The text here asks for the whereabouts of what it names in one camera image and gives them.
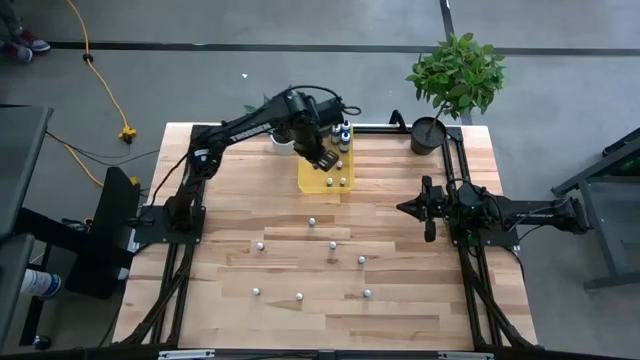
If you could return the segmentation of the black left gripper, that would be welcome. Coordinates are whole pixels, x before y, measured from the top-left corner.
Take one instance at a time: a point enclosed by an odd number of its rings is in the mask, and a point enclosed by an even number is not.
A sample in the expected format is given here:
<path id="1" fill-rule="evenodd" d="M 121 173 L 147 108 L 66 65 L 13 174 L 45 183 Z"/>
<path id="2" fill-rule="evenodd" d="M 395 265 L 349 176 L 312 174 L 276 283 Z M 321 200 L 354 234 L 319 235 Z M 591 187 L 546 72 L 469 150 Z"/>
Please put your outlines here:
<path id="1" fill-rule="evenodd" d="M 321 124 L 318 114 L 294 114 L 289 117 L 289 133 L 294 140 L 294 151 L 305 159 L 318 159 L 313 167 L 328 172 L 337 164 L 340 156 L 323 146 Z"/>

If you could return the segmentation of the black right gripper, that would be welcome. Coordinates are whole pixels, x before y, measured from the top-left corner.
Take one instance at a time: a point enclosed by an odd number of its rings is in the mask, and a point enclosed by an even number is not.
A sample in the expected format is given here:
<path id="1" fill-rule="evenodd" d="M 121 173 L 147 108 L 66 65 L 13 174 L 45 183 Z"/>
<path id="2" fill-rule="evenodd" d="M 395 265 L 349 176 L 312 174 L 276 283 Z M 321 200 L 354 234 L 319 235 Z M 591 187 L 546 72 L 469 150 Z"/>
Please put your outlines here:
<path id="1" fill-rule="evenodd" d="M 425 226 L 424 239 L 426 242 L 434 242 L 437 234 L 435 218 L 445 219 L 448 216 L 449 195 L 445 187 L 433 185 L 430 176 L 423 176 L 421 180 L 422 190 L 420 196 L 397 204 L 396 209 L 416 219 L 422 216 Z"/>

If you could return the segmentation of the yellow translucent plastic tray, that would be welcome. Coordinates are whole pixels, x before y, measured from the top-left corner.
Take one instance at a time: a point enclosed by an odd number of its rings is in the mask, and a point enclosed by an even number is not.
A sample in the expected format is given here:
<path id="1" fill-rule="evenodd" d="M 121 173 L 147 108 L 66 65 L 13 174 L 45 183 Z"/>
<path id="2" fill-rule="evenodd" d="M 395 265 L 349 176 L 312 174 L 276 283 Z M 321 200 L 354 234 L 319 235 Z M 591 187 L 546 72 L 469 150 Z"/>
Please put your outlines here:
<path id="1" fill-rule="evenodd" d="M 323 137 L 323 146 L 326 150 L 332 150 L 340 156 L 343 162 L 342 169 L 337 169 L 336 165 L 328 172 L 315 169 L 309 162 L 300 159 L 298 162 L 298 186 L 305 194 L 348 194 L 355 185 L 355 160 L 354 160 L 354 140 L 353 127 L 349 133 L 351 134 L 351 143 L 348 153 L 342 153 L 339 150 L 339 144 L 333 145 L 330 140 L 331 128 L 329 133 Z M 326 180 L 328 177 L 333 178 L 333 186 L 328 187 Z M 346 178 L 346 186 L 340 186 L 340 179 Z"/>

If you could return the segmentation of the snake plant in white pot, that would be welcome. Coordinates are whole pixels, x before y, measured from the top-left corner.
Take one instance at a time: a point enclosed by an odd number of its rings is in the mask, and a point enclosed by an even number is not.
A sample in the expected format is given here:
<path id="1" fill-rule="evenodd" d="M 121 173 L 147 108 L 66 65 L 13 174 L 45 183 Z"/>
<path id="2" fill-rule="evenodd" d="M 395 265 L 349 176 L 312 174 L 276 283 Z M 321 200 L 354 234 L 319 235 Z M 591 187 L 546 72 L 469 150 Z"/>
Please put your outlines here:
<path id="1" fill-rule="evenodd" d="M 263 94 L 263 104 L 266 105 L 270 101 L 270 98 Z M 243 105 L 246 114 L 251 114 L 258 110 L 258 105 L 245 104 Z M 284 130 L 271 129 L 267 132 L 272 142 L 273 152 L 276 155 L 293 155 L 294 154 L 294 140 L 289 135 L 285 134 Z"/>

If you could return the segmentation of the leafy tree in black pot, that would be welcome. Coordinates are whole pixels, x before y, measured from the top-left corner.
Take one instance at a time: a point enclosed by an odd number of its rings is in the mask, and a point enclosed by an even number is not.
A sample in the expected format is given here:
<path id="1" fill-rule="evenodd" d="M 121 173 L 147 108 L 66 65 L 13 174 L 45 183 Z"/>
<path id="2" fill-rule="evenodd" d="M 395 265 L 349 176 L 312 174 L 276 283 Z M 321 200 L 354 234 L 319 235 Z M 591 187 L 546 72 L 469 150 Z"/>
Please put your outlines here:
<path id="1" fill-rule="evenodd" d="M 429 55 L 412 64 L 406 80 L 413 84 L 418 101 L 430 104 L 436 114 L 412 126 L 412 150 L 428 154 L 446 139 L 443 116 L 456 120 L 477 108 L 485 113 L 503 88 L 503 55 L 491 44 L 480 44 L 471 32 L 450 34 Z"/>

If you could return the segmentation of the dark grey cart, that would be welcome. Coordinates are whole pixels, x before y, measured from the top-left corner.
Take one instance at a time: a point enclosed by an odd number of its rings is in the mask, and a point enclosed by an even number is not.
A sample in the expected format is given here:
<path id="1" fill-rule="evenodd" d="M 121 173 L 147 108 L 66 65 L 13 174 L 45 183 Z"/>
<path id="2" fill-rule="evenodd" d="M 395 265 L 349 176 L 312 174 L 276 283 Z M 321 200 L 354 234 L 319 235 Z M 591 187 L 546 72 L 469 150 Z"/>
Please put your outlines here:
<path id="1" fill-rule="evenodd" d="M 640 247 L 640 127 L 605 147 L 598 162 L 551 188 L 557 197 L 573 190 L 582 196 L 608 271 L 584 289 L 640 284 L 640 267 L 628 255 L 630 246 Z"/>

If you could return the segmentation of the black stand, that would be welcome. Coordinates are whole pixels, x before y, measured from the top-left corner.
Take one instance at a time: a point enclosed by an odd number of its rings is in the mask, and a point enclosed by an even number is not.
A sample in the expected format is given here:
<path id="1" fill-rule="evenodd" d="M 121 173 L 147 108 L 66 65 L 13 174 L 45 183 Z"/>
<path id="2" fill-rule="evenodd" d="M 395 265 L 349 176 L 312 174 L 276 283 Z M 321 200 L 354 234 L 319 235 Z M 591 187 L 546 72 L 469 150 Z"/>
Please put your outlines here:
<path id="1" fill-rule="evenodd" d="M 27 208 L 19 210 L 13 231 L 75 253 L 65 288 L 107 299 L 115 291 L 120 271 L 132 264 L 134 254 L 127 249 L 130 228 L 126 222 L 137 214 L 139 190 L 120 168 L 110 167 L 88 231 L 74 230 Z"/>

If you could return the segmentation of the dark grey desk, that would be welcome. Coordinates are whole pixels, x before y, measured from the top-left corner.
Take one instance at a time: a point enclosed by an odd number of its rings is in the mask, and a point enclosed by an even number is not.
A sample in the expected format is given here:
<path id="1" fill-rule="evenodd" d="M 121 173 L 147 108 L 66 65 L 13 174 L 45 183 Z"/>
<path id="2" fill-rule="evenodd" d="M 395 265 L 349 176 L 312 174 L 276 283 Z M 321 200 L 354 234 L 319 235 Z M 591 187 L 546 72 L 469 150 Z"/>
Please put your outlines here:
<path id="1" fill-rule="evenodd" d="M 34 243 L 33 235 L 19 234 L 0 244 L 0 352 L 9 334 Z"/>
<path id="2" fill-rule="evenodd" d="M 0 104 L 0 241 L 13 231 L 52 113 Z"/>

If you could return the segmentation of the person's shoe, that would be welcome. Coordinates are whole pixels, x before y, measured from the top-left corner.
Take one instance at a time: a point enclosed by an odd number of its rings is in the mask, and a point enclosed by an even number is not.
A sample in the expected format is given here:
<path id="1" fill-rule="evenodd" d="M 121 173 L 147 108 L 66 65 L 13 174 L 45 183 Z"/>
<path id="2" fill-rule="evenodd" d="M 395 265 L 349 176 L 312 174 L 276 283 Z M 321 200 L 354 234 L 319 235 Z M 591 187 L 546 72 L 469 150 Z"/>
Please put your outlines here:
<path id="1" fill-rule="evenodd" d="M 29 48 L 12 42 L 0 41 L 0 53 L 21 63 L 29 63 L 33 58 L 33 52 Z"/>
<path id="2" fill-rule="evenodd" d="M 48 52 L 51 49 L 51 46 L 49 43 L 38 38 L 29 30 L 26 30 L 23 28 L 14 32 L 12 37 L 16 43 L 30 49 L 33 52 L 43 53 L 43 52 Z"/>

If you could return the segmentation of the white object with blue rim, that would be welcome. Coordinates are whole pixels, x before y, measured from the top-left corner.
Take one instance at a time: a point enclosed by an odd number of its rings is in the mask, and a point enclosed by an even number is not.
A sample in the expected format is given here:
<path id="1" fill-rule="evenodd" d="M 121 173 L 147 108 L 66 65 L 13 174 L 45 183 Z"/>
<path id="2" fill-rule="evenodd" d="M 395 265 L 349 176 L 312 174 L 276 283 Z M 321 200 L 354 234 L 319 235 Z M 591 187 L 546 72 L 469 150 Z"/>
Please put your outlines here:
<path id="1" fill-rule="evenodd" d="M 59 275 L 26 269 L 20 292 L 41 298 L 50 298 L 58 292 L 61 285 L 62 280 Z"/>

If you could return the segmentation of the person's leg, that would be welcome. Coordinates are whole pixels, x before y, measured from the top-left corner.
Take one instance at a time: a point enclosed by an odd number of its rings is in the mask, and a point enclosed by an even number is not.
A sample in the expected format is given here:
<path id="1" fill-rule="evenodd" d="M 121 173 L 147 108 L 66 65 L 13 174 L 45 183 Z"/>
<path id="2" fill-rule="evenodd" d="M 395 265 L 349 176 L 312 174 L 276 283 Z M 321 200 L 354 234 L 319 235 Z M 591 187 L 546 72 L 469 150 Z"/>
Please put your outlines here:
<path id="1" fill-rule="evenodd" d="M 0 0 L 0 21 L 10 32 L 23 29 L 21 19 L 16 14 L 13 0 Z"/>

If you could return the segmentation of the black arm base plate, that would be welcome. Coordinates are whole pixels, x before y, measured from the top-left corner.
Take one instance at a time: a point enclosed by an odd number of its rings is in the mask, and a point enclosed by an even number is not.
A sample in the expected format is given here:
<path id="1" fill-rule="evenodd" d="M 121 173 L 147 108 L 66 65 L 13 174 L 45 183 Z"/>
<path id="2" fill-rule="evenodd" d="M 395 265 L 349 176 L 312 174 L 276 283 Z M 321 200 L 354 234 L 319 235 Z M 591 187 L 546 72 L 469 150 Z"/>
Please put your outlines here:
<path id="1" fill-rule="evenodd" d="M 134 222 L 134 242 L 195 245 L 202 240 L 205 207 L 191 207 L 186 229 L 172 226 L 162 206 L 145 206 L 143 210 L 145 211 L 143 217 Z"/>
<path id="2" fill-rule="evenodd" d="M 513 247 L 519 244 L 515 231 L 503 231 L 499 225 L 469 227 L 451 222 L 449 230 L 453 245 L 458 247 Z"/>

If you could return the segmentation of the silver metal bracket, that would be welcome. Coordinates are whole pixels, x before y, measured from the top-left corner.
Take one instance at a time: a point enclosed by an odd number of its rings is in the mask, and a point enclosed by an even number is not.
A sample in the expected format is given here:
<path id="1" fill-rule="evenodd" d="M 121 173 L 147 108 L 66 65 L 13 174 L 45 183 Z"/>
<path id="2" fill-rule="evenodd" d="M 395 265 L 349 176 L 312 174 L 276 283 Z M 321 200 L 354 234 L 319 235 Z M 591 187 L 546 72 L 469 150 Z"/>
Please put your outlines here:
<path id="1" fill-rule="evenodd" d="M 437 355 L 438 360 L 495 360 L 491 353 L 442 351 Z"/>
<path id="2" fill-rule="evenodd" d="M 215 356 L 214 349 L 176 349 L 160 351 L 157 360 L 211 360 Z"/>

